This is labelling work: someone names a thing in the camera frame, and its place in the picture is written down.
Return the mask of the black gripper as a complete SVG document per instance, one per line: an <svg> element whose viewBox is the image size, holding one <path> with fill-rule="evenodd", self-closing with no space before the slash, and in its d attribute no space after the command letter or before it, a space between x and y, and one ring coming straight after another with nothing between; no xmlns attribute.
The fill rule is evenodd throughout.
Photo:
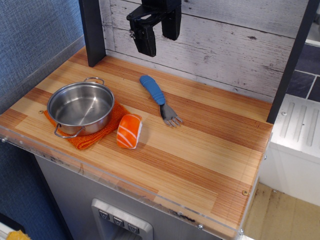
<svg viewBox="0 0 320 240"><path fill-rule="evenodd" d="M180 35L181 0L142 0L141 5L129 13L130 36L139 53L156 56L156 40L153 27L161 21L162 35L176 41Z"/></svg>

